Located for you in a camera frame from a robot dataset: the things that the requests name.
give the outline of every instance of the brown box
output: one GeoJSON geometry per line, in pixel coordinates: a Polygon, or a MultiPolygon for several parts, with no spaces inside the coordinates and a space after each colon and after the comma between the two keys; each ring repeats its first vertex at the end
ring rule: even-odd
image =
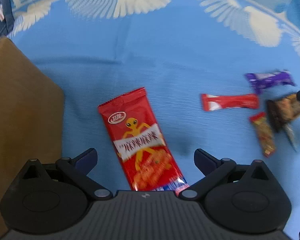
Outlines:
{"type": "MultiPolygon", "coordinates": [[[[60,158],[63,107],[61,88],[0,39],[0,200],[29,158],[60,158]]],[[[0,214],[0,236],[6,231],[0,214]]]]}

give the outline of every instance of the yellow and red candy wrapper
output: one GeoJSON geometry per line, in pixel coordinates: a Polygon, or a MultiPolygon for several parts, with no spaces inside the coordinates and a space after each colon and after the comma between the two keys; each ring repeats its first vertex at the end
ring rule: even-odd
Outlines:
{"type": "Polygon", "coordinates": [[[262,152],[265,157],[269,157],[275,151],[273,133],[268,125],[266,119],[266,113],[261,112],[259,114],[250,117],[250,122],[256,128],[258,139],[262,147],[262,152]]]}
{"type": "Polygon", "coordinates": [[[132,190],[174,190],[189,185],[166,146],[145,88],[100,106],[105,126],[132,190]]]}
{"type": "Polygon", "coordinates": [[[232,107],[259,108],[259,99],[255,94],[240,96],[214,96],[201,94],[201,100],[204,111],[214,111],[232,107]]]}

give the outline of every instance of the ribbed gray surface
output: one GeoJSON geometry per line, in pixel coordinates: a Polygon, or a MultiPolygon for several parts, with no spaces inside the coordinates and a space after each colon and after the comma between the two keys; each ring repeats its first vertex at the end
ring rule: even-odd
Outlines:
{"type": "Polygon", "coordinates": [[[173,192],[119,191],[109,201],[95,202],[78,224],[59,233],[30,236],[11,230],[4,240],[288,240],[282,232],[244,236],[213,224],[199,204],[183,201],[173,192]]]}

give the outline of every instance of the brand logo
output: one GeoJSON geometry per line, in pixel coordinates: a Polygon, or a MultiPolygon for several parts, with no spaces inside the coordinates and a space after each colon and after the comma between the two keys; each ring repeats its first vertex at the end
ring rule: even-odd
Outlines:
{"type": "Polygon", "coordinates": [[[122,122],[126,118],[127,114],[125,112],[116,112],[111,114],[108,118],[108,122],[111,124],[116,124],[122,122]]]}
{"type": "Polygon", "coordinates": [[[150,197],[150,195],[149,195],[148,193],[143,193],[143,194],[141,195],[141,197],[147,198],[147,197],[150,197]]]}

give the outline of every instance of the purple candy wrapper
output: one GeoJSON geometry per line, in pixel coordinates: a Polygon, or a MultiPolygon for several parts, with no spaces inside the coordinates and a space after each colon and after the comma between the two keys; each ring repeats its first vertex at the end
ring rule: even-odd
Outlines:
{"type": "Polygon", "coordinates": [[[260,95],[263,89],[278,85],[292,85],[295,83],[292,80],[289,71],[277,71],[274,73],[246,73],[250,86],[255,90],[256,94],[260,95]]]}

